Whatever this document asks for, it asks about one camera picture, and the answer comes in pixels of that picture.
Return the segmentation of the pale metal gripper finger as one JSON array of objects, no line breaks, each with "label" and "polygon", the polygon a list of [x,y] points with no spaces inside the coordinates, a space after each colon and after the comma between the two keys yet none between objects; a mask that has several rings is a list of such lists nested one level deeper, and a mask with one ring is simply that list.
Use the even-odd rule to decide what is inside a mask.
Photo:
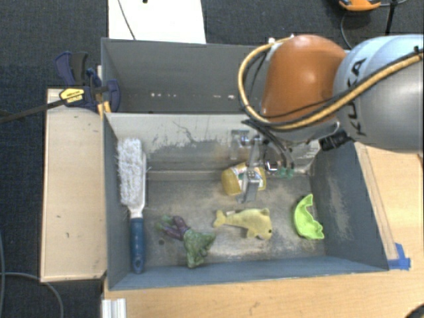
[{"label": "pale metal gripper finger", "polygon": [[255,170],[247,170],[245,176],[244,201],[251,202],[256,199],[256,194],[260,186],[260,175]]},{"label": "pale metal gripper finger", "polygon": [[240,193],[236,196],[237,203],[244,203],[246,200],[246,192],[248,186],[248,176],[247,173],[243,173],[240,175],[241,184],[240,184]]}]

